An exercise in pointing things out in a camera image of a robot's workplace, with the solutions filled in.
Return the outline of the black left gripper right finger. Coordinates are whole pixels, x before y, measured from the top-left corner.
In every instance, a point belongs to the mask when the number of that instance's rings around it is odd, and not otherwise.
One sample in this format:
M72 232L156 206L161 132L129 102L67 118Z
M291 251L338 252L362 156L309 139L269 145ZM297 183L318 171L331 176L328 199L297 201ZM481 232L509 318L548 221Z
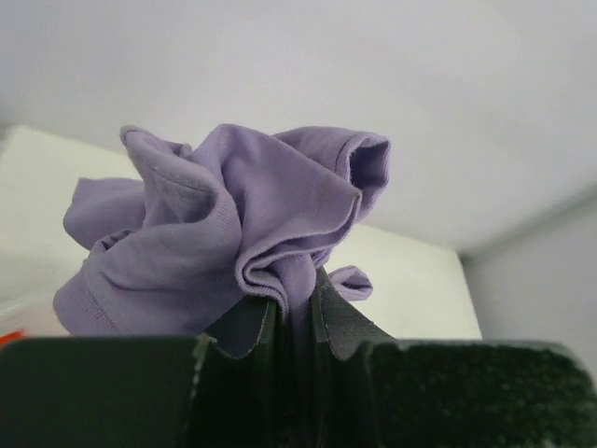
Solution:
M312 429L317 447L379 447L368 366L371 349L393 338L345 300L325 269L310 297Z

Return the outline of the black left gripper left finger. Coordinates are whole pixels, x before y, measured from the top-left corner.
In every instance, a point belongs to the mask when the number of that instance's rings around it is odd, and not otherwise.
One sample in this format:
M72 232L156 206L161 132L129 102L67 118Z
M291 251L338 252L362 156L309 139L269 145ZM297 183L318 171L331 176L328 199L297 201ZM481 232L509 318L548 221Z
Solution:
M247 296L200 337L186 447L276 447L278 305Z

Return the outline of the lavender purple t-shirt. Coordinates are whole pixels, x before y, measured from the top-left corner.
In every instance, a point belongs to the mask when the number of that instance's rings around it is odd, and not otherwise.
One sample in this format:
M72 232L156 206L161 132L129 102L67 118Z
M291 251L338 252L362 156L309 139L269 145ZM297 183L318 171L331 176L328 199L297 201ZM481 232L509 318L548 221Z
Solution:
M389 141L222 124L197 148L134 127L137 179L82 178L63 226L88 250L53 306L71 334L197 334L247 295L300 314L315 272L388 182Z

